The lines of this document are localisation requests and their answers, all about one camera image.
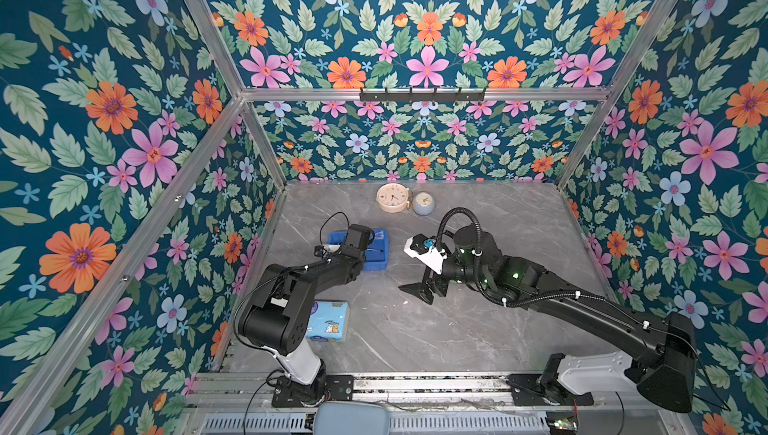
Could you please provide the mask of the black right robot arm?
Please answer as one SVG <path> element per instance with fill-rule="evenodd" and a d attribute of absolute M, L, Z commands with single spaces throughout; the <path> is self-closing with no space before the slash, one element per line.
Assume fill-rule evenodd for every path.
<path fill-rule="evenodd" d="M 542 396 L 554 400 L 593 391 L 636 391 L 660 408 L 691 412 L 697 352 L 689 318 L 622 307 L 541 264 L 503 254 L 490 233 L 472 225 L 450 238 L 452 248 L 424 234 L 405 242 L 405 253 L 423 263 L 425 272 L 420 282 L 403 285 L 401 291 L 431 304 L 446 295 L 451 283 L 463 283 L 493 305 L 552 316 L 615 347 L 600 356 L 552 355 L 539 379 Z"/>

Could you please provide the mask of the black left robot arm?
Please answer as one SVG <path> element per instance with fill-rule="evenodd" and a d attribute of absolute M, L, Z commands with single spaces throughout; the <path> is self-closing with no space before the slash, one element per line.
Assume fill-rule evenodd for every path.
<path fill-rule="evenodd" d="M 306 332 L 316 295 L 360 275 L 374 231 L 351 224 L 341 242 L 315 246 L 312 263 L 269 265 L 235 312 L 234 335 L 249 348 L 269 353 L 283 370 L 276 388 L 304 406 L 327 399 L 327 370 Z"/>

